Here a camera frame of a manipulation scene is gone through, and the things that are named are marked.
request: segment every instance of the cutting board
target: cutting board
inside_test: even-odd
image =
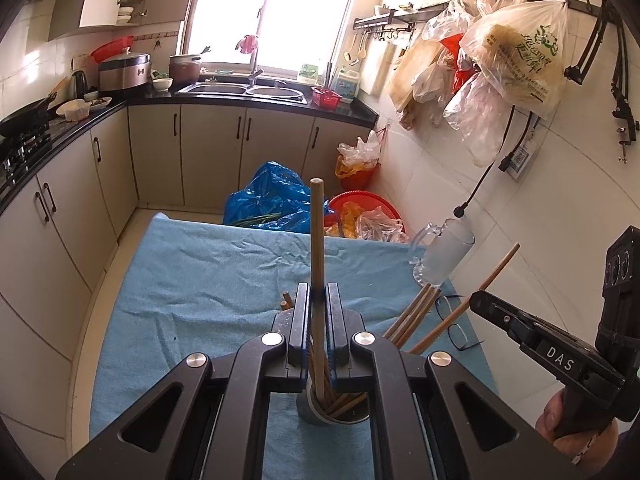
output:
[[[396,46],[388,41],[371,40],[367,57],[360,69],[360,90],[371,96],[379,96],[385,85],[389,63],[394,58]]]

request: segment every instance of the red plastic basket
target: red plastic basket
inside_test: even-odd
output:
[[[110,58],[111,56],[121,54],[125,48],[131,48],[133,38],[133,36],[123,36],[122,38],[118,38],[117,40],[105,43],[103,46],[99,46],[98,48],[96,48],[91,53],[91,57],[94,58],[94,61],[96,63],[102,63],[105,59]]]
[[[342,96],[333,90],[328,88],[316,88],[311,89],[313,95],[311,100],[321,108],[326,110],[335,110],[338,107],[338,103],[341,101]]]
[[[382,212],[389,218],[395,220],[401,220],[400,214],[396,209],[387,202],[384,198],[370,191],[347,191],[340,193],[340,195],[334,197],[329,202],[329,207],[335,211],[335,214],[339,215],[342,211],[342,206],[345,202],[355,202],[365,211],[373,211],[378,206],[382,206]],[[325,227],[333,225],[335,222],[334,215],[327,215],[324,217]]]

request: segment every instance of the blue plastic bag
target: blue plastic bag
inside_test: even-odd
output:
[[[324,201],[324,214],[333,211]],[[238,225],[308,234],[311,226],[311,190],[295,171],[266,162],[244,189],[226,199],[225,225]]]

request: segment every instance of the glass mug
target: glass mug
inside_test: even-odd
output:
[[[430,244],[428,235],[436,235]],[[409,263],[420,286],[440,286],[462,261],[476,237],[460,220],[449,218],[442,226],[429,223],[415,235],[409,246]]]

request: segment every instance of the cooking pot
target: cooking pot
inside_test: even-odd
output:
[[[191,54],[186,56],[169,56],[169,77],[174,86],[187,86],[196,83],[200,77],[202,56]]]
[[[131,52],[129,47],[124,48],[122,54],[116,54],[100,63],[100,93],[109,95],[147,84],[150,67],[149,54]]]

